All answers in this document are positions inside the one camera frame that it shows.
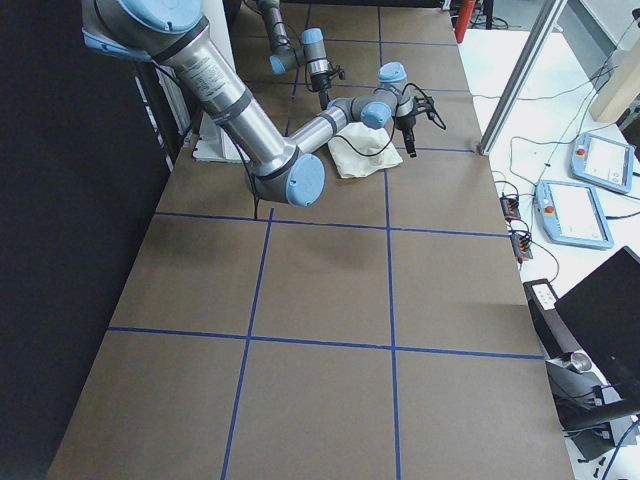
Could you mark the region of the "silver round metal cup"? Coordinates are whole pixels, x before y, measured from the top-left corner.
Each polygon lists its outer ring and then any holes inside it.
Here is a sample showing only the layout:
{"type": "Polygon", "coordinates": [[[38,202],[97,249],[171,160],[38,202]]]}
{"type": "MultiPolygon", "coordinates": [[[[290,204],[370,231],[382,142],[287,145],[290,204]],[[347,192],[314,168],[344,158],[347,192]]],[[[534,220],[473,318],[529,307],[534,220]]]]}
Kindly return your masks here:
{"type": "Polygon", "coordinates": [[[593,363],[586,353],[575,351],[569,354],[568,368],[577,374],[584,374],[593,368],[593,363]]]}

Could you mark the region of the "cream long sleeve cat shirt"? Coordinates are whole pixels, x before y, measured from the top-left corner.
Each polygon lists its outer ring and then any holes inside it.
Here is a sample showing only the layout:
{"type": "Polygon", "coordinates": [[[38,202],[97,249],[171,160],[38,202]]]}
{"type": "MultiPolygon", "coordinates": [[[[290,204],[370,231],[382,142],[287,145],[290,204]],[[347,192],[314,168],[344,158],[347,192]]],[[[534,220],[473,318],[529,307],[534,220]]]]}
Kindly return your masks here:
{"type": "Polygon", "coordinates": [[[328,142],[338,174],[343,179],[364,178],[403,163],[387,131],[351,123],[328,142]]]}

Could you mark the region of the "far orange black connector box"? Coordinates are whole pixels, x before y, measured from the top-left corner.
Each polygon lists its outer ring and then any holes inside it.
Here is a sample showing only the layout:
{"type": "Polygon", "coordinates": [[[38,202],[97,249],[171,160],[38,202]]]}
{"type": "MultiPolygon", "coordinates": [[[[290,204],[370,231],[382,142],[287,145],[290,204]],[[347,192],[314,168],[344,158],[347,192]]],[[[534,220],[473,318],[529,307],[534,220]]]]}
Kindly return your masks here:
{"type": "Polygon", "coordinates": [[[519,197],[502,195],[499,198],[503,216],[507,222],[521,220],[522,216],[519,210],[519,197]]]}

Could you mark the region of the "black box with white label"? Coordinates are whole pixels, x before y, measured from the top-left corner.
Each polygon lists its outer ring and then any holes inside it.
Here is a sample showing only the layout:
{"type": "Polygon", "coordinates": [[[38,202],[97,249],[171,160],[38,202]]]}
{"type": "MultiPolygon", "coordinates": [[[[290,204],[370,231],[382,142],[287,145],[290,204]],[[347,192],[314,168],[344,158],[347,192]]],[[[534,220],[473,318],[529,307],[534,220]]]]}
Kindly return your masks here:
{"type": "Polygon", "coordinates": [[[556,310],[556,295],[547,279],[523,283],[535,331],[550,358],[582,349],[556,310]]]}

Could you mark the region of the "near orange black connector box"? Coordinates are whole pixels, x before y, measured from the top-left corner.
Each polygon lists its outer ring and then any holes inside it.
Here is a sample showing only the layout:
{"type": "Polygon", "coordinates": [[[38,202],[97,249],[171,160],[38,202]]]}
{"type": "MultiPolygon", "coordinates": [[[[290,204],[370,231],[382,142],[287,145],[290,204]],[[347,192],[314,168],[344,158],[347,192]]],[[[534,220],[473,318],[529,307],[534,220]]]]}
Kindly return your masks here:
{"type": "Polygon", "coordinates": [[[516,261],[522,264],[533,258],[531,251],[532,238],[531,233],[524,230],[512,230],[509,233],[512,249],[516,261]]]}

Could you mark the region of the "teach pendant tablet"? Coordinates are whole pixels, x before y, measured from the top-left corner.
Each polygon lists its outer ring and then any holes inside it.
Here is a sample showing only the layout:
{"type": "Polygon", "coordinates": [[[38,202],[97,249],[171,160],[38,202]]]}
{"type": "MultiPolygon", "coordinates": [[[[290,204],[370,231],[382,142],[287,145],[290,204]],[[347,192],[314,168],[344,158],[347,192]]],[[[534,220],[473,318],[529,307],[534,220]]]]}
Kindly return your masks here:
{"type": "Polygon", "coordinates": [[[542,228],[552,243],[596,250],[614,246],[594,186],[540,180],[536,186],[535,200],[542,228]]]}
{"type": "Polygon", "coordinates": [[[574,141],[570,159],[572,175],[615,193],[631,192],[633,145],[591,133],[580,134],[574,141]]]}

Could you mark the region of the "far teach pendant tablet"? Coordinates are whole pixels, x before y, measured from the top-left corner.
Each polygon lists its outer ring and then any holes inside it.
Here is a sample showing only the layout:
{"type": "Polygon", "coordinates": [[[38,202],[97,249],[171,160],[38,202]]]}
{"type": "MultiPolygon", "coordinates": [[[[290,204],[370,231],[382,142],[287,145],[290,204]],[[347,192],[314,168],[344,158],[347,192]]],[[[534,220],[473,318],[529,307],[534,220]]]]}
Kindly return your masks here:
{"type": "Polygon", "coordinates": [[[574,141],[570,159],[572,175],[615,193],[631,192],[633,145],[591,133],[580,134],[574,141]]]}

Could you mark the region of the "red fire extinguisher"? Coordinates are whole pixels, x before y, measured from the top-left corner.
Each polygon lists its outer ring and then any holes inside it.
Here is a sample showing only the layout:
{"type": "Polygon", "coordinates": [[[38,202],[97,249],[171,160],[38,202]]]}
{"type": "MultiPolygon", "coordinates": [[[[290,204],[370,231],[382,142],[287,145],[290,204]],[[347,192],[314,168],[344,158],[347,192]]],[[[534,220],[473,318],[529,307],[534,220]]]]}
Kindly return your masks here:
{"type": "Polygon", "coordinates": [[[458,17],[454,28],[454,35],[458,44],[461,44],[464,41],[475,5],[475,0],[463,0],[459,6],[458,17]]]}

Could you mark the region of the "aluminium frame post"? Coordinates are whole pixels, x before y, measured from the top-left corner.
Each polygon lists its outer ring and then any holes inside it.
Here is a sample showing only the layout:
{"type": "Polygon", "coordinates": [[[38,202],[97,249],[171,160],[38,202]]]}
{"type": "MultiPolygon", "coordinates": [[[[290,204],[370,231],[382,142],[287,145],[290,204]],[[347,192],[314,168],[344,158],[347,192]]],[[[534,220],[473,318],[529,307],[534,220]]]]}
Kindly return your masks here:
{"type": "Polygon", "coordinates": [[[567,0],[548,0],[541,7],[496,109],[478,144],[477,151],[480,155],[488,156],[496,144],[521,90],[567,3],[567,0]]]}

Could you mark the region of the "wooden beam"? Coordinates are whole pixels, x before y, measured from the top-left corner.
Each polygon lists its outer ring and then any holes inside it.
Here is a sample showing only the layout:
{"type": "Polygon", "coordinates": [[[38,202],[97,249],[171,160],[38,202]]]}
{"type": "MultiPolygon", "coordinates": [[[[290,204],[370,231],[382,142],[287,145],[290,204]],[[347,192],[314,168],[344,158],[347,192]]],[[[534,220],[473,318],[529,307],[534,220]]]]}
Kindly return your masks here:
{"type": "Polygon", "coordinates": [[[639,95],[639,41],[627,52],[590,107],[597,122],[615,123],[639,95]]]}

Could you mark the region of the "black monitor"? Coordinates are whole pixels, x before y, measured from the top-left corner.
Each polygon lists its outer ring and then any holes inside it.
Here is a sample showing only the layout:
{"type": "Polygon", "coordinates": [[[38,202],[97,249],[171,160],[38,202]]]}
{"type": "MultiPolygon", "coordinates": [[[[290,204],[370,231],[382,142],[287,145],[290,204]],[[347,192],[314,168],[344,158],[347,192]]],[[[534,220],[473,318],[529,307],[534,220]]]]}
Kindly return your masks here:
{"type": "Polygon", "coordinates": [[[582,349],[622,397],[639,395],[639,256],[625,246],[555,303],[582,349]]]}

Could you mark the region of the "near teach pendant tablet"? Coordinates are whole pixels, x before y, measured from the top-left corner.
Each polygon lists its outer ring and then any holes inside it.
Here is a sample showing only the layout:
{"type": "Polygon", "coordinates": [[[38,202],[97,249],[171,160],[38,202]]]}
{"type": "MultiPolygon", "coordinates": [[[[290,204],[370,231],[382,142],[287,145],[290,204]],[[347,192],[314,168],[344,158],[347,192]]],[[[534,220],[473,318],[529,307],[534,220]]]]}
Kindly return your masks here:
{"type": "Polygon", "coordinates": [[[536,186],[535,200],[542,228],[552,243],[596,250],[614,246],[594,186],[540,180],[536,186]]]}

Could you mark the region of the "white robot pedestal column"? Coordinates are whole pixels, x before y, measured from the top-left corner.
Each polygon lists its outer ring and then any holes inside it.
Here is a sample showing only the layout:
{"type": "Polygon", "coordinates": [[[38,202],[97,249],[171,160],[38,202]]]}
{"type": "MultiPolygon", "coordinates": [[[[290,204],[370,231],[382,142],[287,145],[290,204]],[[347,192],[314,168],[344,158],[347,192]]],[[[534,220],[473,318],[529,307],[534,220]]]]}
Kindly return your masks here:
{"type": "Polygon", "coordinates": [[[191,86],[206,115],[194,157],[238,162],[244,155],[260,168],[273,156],[269,142],[281,135],[235,72],[223,3],[202,1],[200,10],[207,26],[191,44],[191,86]]]}

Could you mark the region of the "orange black connector box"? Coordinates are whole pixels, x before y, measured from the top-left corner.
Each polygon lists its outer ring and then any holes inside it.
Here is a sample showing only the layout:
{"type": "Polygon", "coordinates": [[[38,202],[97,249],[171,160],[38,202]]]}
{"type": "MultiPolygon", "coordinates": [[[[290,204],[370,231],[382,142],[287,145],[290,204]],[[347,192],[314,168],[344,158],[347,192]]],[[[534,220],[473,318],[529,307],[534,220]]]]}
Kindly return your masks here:
{"type": "Polygon", "coordinates": [[[522,264],[533,258],[531,251],[532,238],[531,233],[524,230],[512,230],[509,233],[512,249],[516,261],[522,264]]]}
{"type": "Polygon", "coordinates": [[[502,195],[499,198],[503,216],[507,222],[521,220],[522,216],[519,210],[519,197],[502,195]]]}

